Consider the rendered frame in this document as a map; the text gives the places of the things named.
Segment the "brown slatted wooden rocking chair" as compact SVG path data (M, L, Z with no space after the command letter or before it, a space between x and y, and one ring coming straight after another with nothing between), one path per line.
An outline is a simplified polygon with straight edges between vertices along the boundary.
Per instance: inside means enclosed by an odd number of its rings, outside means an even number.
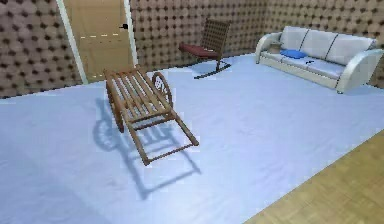
M128 130L142 162L164 158L188 147L198 146L199 142L173 108L170 87L161 72L149 77L139 64L125 72L103 71L106 91L118 130ZM149 158L137 132L168 121L175 121L190 143L170 152Z

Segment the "dark rocking chair red seat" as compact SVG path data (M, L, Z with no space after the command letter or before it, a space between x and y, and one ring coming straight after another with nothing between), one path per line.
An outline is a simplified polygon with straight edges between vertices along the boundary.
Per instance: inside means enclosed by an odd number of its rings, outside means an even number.
M198 62L203 60L215 60L217 62L214 71L196 76L196 79L212 76L230 67L227 62L224 63L223 67L220 66L223 63L222 58L230 25L230 21L207 18L200 45L179 44L180 51L195 56Z

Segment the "blue cushion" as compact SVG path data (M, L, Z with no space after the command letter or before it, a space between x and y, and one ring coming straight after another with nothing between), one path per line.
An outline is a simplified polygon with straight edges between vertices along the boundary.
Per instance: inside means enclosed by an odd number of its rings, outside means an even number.
M292 50L292 49L281 50L280 54L289 58L294 58L294 59L301 59L306 57L305 53L297 50Z

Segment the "tan wooden room door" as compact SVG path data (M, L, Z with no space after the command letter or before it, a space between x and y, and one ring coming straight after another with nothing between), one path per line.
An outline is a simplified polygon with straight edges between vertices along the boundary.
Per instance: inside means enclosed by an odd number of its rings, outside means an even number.
M89 82L133 65L124 0L63 0Z

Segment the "white three-seat sofa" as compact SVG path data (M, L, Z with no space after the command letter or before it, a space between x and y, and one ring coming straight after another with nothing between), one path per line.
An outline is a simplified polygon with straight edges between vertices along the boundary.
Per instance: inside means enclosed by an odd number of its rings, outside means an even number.
M281 50L301 51L294 59ZM342 94L368 83L384 50L372 38L286 26L264 35L255 49L255 61L336 90Z

